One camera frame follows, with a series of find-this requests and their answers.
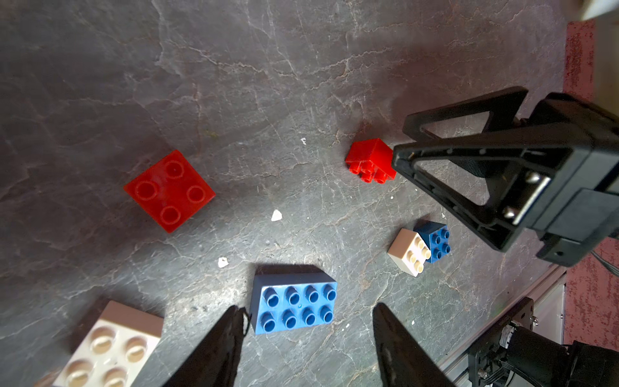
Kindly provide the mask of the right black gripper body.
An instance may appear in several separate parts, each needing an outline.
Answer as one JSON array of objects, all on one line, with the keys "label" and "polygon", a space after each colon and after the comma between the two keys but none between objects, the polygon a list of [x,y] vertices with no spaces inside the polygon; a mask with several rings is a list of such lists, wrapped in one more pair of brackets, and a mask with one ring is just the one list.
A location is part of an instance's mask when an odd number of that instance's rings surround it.
[{"label": "right black gripper body", "polygon": [[530,161],[502,218],[537,232],[537,258],[572,267],[618,230],[618,117],[570,94],[551,93],[524,126]]}]

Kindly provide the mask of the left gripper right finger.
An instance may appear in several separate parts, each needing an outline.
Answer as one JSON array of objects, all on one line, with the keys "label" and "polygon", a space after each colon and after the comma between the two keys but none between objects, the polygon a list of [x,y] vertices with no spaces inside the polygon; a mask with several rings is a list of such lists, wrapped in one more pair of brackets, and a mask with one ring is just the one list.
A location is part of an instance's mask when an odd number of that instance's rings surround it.
[{"label": "left gripper right finger", "polygon": [[385,303],[372,321],[383,386],[454,386]]}]

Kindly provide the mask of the red lego brick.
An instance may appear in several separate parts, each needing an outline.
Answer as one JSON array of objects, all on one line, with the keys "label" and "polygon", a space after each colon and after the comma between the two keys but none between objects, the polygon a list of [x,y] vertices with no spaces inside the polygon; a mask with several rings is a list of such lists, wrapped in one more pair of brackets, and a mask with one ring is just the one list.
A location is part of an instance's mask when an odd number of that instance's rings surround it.
[{"label": "red lego brick", "polygon": [[385,184],[394,180],[393,150],[381,139],[356,141],[351,145],[345,163],[351,173],[366,183]]},{"label": "red lego brick", "polygon": [[177,150],[127,183],[124,190],[168,233],[215,197],[214,190]]}]

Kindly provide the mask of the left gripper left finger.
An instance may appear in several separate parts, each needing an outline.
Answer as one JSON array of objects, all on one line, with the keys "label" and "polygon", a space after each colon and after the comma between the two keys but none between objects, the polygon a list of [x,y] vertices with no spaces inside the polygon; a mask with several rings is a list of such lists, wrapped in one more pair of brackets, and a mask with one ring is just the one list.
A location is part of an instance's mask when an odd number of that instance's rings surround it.
[{"label": "left gripper left finger", "polygon": [[164,386],[233,386],[240,364],[246,309],[229,307]]}]

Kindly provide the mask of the dark blue small lego brick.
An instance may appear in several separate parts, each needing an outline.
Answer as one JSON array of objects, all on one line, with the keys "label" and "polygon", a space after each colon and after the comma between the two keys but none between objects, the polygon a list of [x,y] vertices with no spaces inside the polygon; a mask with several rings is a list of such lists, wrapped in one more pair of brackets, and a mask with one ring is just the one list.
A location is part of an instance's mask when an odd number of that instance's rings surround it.
[{"label": "dark blue small lego brick", "polygon": [[451,233],[446,224],[429,221],[415,227],[414,231],[422,237],[430,249],[431,256],[428,263],[434,264],[451,253]]}]

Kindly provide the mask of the white lego brick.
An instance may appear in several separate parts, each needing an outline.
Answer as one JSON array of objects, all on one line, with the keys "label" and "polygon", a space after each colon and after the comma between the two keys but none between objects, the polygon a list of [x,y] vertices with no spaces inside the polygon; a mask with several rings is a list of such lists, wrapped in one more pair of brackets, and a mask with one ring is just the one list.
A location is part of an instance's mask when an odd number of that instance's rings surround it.
[{"label": "white lego brick", "polygon": [[431,251],[417,232],[402,228],[390,245],[388,255],[401,271],[417,277],[431,258]]},{"label": "white lego brick", "polygon": [[54,386],[130,387],[161,341],[164,319],[111,301]]}]

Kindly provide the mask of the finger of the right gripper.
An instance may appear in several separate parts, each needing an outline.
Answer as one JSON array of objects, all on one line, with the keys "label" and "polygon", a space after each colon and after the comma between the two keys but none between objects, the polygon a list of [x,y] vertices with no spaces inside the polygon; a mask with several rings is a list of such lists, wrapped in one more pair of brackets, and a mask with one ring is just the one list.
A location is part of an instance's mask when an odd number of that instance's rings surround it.
[{"label": "finger of the right gripper", "polygon": [[[514,127],[514,119],[528,90],[513,86],[459,103],[410,114],[403,133],[419,145],[524,145],[526,131]],[[483,131],[477,135],[441,138],[425,129],[434,124],[469,115],[488,113]]]},{"label": "finger of the right gripper", "polygon": [[[421,127],[405,131],[408,144],[394,149],[393,167],[498,251],[531,228],[556,194],[571,148],[552,125],[441,138]],[[425,169],[446,161],[485,180],[488,198],[475,203]]]}]

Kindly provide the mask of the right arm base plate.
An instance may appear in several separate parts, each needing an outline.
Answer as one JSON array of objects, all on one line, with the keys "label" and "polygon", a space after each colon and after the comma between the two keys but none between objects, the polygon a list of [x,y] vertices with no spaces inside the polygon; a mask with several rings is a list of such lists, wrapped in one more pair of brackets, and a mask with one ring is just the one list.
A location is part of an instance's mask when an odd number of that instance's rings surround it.
[{"label": "right arm base plate", "polygon": [[533,328],[534,300],[522,298],[492,324],[467,351],[468,379],[472,386],[504,386],[509,370],[506,361],[507,336],[513,327]]}]

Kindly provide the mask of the light blue long lego brick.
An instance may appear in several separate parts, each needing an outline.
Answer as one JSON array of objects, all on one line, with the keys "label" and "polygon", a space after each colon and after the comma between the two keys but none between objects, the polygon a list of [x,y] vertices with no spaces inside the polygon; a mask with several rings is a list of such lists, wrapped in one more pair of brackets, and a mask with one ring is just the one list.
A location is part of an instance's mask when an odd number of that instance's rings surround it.
[{"label": "light blue long lego brick", "polygon": [[330,324],[338,282],[324,272],[260,274],[251,295],[251,325],[257,335]]}]

